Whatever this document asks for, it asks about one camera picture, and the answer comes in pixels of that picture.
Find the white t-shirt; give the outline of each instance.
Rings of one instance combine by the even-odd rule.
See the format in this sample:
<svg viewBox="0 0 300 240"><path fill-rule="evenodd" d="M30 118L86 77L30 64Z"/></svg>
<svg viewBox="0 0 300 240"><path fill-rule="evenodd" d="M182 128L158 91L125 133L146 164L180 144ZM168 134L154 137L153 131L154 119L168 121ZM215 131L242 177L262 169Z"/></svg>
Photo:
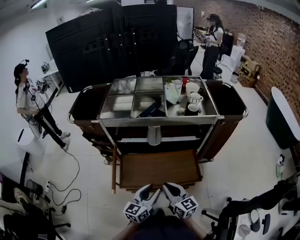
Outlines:
<svg viewBox="0 0 300 240"><path fill-rule="evenodd" d="M209 46L215 46L215 47L221 46L223 34L224 34L224 31L222 28L218 28L216 31L216 27L214 27L212 34L209 36L209 38L211 40L211 44Z"/></svg>
<svg viewBox="0 0 300 240"><path fill-rule="evenodd" d="M45 106L45 102L39 95L37 88L33 85L31 79L27 79L26 84L21 83L18 88L17 108L26 110L40 110Z"/></svg>

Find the electrical outlet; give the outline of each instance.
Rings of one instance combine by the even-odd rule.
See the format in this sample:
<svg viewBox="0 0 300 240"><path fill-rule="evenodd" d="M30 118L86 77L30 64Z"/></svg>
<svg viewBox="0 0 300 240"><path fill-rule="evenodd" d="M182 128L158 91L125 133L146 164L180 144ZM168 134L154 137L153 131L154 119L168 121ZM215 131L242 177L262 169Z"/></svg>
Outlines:
<svg viewBox="0 0 300 240"><path fill-rule="evenodd" d="M45 194L49 192L49 187L50 187L51 181L47 180L46 185L45 185Z"/></svg>

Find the white cup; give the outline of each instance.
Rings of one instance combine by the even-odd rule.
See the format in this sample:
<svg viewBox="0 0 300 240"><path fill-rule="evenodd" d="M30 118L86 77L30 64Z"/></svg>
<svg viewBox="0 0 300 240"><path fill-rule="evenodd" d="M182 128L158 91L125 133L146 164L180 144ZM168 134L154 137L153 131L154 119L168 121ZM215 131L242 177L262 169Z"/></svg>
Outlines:
<svg viewBox="0 0 300 240"><path fill-rule="evenodd" d="M195 104L199 104L201 102L203 102L204 98L196 92L191 92L190 93L190 97L189 97L189 102L190 103L195 103Z"/></svg>
<svg viewBox="0 0 300 240"><path fill-rule="evenodd" d="M181 89L182 89L182 80L174 80L173 84L176 88L176 91L177 91L178 95L180 95L181 94Z"/></svg>
<svg viewBox="0 0 300 240"><path fill-rule="evenodd" d="M199 89L200 89L200 86L197 83L188 82L186 84L186 93L187 93L188 97L190 96L191 92L198 93Z"/></svg>

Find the desk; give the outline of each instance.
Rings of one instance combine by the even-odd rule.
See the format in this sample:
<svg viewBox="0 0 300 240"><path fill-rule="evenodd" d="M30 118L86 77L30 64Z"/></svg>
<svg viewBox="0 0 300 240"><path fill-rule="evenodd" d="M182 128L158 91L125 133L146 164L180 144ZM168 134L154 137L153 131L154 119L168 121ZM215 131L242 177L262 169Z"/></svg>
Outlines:
<svg viewBox="0 0 300 240"><path fill-rule="evenodd" d="M55 73L59 73L58 69L56 69L56 70L54 70L54 71L49 70L48 72L46 72L46 73L42 76L42 78L44 79L45 77L48 77L48 76L51 77L51 80L53 81L54 85L55 85L56 88L57 88L57 93L55 94L55 96L57 97L57 96L59 95L59 93L60 93L60 90L63 88L64 83L62 82L61 86L59 86L60 83L59 83L59 82L56 82L55 78L53 77L53 74L55 74Z"/></svg>

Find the white tile floor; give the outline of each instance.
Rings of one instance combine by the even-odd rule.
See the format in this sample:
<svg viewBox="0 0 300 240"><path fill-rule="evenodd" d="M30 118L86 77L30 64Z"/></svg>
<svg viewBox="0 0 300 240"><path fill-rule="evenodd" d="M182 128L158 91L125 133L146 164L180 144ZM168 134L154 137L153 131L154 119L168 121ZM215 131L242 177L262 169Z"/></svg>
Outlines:
<svg viewBox="0 0 300 240"><path fill-rule="evenodd" d="M203 50L199 49L191 66L194 75L201 73L202 60ZM222 80L229 81L231 72L225 66L219 66L223 69ZM266 127L266 105L253 89L243 88L239 83L234 86L248 107L249 116L239 123L214 162L201 165L203 181L188 190L200 205L193 218L208 231L211 229L210 220L201 216L201 209L219 214L227 196L241 200L272 189L279 180L275 176L275 165L280 153L287 157L284 178L294 172L291 154L277 146ZM77 95L77 93L69 94L63 89L52 104L52 114L59 128L71 132L69 152L76 156L80 164L80 173L70 189L79 188L82 192L81 200L70 203L66 213L56 217L55 221L72 224L70 229L61 230L70 240L111 239L127 225L122 210L134 195L120 189L117 189L117 194L111 194L111 166L103 164L104 158L81 136L79 127L67 122L67 113ZM47 179L50 179L58 188L65 188L75 177L78 165L49 136L46 137L46 141L45 155L38 161L32 162L34 173L28 172L27 178L33 179L42 186ZM54 191L56 203L60 203L66 194L67 192ZM73 191L67 200L78 197L79 192ZM167 201L162 198L158 204L166 207ZM61 207L56 209L60 214ZM291 227L299 218L292 215L280 216L276 207L269 212L271 212L269 233L265 236L254 233L247 239L270 239L279 227Z"/></svg>

